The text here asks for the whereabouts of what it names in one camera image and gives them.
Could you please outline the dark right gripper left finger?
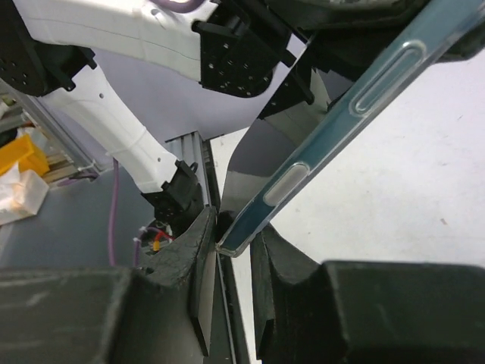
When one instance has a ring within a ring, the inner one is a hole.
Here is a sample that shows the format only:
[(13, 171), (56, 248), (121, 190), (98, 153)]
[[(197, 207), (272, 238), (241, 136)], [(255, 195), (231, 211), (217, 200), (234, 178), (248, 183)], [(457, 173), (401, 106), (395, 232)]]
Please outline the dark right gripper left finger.
[(201, 363), (210, 352), (216, 211), (143, 268), (1, 272), (3, 363)]

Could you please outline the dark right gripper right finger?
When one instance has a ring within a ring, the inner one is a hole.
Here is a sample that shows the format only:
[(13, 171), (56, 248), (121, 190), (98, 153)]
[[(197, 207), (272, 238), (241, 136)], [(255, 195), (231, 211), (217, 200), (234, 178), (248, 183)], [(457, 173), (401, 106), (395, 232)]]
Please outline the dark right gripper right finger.
[(250, 246), (264, 363), (482, 363), (484, 269), (315, 262), (272, 227)]

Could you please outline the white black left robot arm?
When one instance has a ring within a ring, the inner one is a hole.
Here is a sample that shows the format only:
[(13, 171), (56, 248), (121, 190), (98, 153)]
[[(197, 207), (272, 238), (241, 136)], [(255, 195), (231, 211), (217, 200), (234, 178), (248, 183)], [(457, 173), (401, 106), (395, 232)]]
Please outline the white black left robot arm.
[(165, 106), (266, 102), (295, 64), (291, 37), (260, 1), (3, 1), (1, 78), (75, 121), (181, 233), (202, 188), (152, 126), (174, 127)]

